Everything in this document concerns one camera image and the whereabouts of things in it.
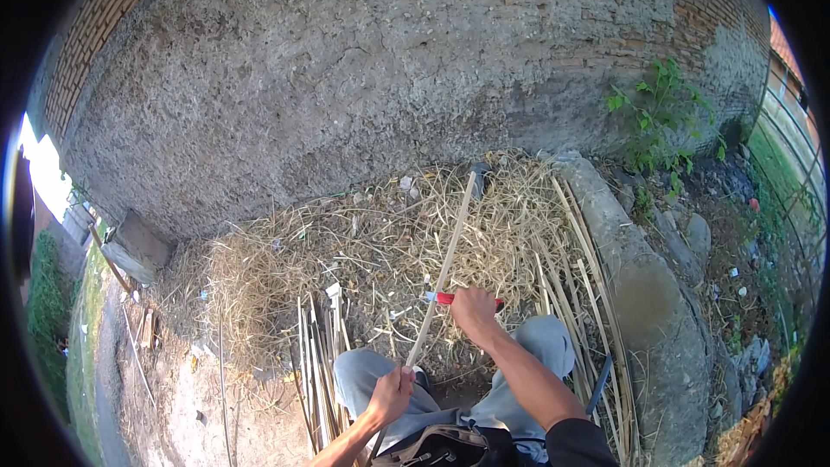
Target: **sky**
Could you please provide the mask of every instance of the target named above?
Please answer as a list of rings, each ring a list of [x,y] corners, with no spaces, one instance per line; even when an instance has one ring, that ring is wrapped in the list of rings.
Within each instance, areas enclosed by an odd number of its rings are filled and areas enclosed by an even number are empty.
[[[29,116],[23,114],[23,125],[20,130],[20,145],[23,146],[23,156],[31,161],[29,166],[32,183],[41,196],[49,211],[55,215],[58,222],[63,222],[63,213],[69,207],[67,197],[72,189],[72,180],[61,180],[61,166],[57,150],[52,145],[49,136],[44,136],[40,142],[35,137]]]

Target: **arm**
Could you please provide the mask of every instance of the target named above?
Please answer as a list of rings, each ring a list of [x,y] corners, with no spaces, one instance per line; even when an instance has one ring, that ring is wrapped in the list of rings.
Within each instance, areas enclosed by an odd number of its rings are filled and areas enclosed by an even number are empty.
[[[585,409],[565,383],[495,322],[492,294],[459,288],[450,306],[453,319],[473,343],[490,354],[521,406],[545,431],[562,420],[587,420]]]
[[[351,467],[368,441],[385,426],[398,420],[409,406],[415,372],[397,367],[380,377],[366,411],[346,432],[319,452],[309,467]]]

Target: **red knife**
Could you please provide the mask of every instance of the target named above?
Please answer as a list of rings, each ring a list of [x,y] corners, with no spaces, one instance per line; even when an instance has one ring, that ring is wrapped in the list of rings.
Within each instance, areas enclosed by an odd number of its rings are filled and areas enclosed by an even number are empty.
[[[454,294],[447,294],[447,293],[434,293],[431,291],[427,291],[427,299],[429,301],[435,300],[436,303],[439,305],[452,305],[452,300],[455,299],[456,296]],[[495,299],[495,311],[496,313],[501,312],[504,308],[504,301],[499,299],[498,297]]]

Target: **shoe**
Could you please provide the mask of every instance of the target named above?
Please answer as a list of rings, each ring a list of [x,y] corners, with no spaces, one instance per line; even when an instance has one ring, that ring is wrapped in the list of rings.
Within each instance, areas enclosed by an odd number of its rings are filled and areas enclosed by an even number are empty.
[[[432,379],[420,366],[413,366],[412,371],[415,372],[415,384],[418,384],[430,396],[432,395]]]

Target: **black sleeve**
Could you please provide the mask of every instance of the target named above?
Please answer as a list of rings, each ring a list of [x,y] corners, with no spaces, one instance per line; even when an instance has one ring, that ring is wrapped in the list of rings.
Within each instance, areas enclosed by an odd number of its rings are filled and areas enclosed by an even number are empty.
[[[617,465],[603,430],[581,418],[562,420],[551,427],[545,436],[545,448],[553,467]]]

